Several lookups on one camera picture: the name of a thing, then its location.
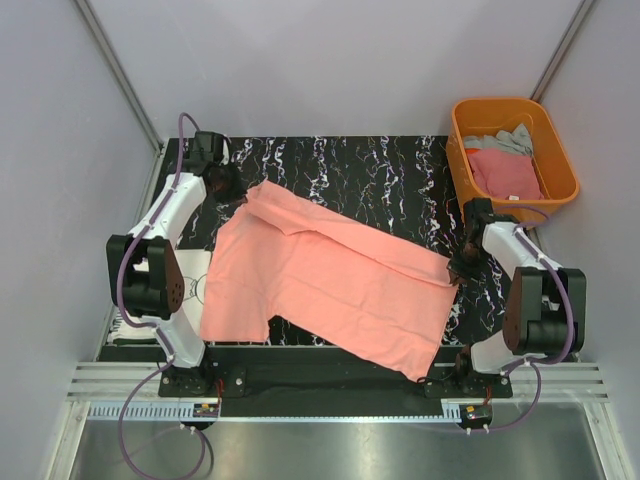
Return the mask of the salmon pink t-shirt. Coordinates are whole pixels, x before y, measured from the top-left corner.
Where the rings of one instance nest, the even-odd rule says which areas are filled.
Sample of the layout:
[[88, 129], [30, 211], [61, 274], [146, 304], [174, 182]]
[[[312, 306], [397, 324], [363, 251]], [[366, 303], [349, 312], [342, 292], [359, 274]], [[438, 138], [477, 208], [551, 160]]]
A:
[[455, 296], [444, 256], [265, 181], [218, 230], [200, 335], [263, 342], [278, 316], [415, 381]]

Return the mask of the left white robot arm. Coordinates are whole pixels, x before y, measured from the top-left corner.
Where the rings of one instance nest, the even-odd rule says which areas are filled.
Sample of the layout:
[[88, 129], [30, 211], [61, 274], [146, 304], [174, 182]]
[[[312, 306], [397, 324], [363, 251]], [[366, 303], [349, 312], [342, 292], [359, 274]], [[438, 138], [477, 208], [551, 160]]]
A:
[[147, 214], [106, 243], [111, 298], [122, 321], [153, 335], [169, 365], [183, 369], [181, 384], [196, 396], [214, 388], [216, 372], [202, 363], [205, 343], [184, 313], [186, 287], [174, 248], [207, 198], [228, 204], [245, 194], [230, 140], [198, 131], [179, 143], [175, 172], [166, 177]]

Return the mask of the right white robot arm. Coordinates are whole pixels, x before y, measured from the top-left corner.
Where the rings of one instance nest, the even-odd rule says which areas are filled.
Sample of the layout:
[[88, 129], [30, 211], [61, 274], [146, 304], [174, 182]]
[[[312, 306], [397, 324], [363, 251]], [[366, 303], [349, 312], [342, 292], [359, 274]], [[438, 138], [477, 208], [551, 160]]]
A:
[[456, 357], [455, 387], [472, 397], [488, 387], [490, 375], [524, 364], [557, 364], [581, 351], [587, 278], [548, 257], [527, 235], [527, 223], [488, 198], [467, 201], [463, 217], [465, 240], [447, 265], [450, 283], [477, 281], [490, 258], [510, 279], [501, 330]]

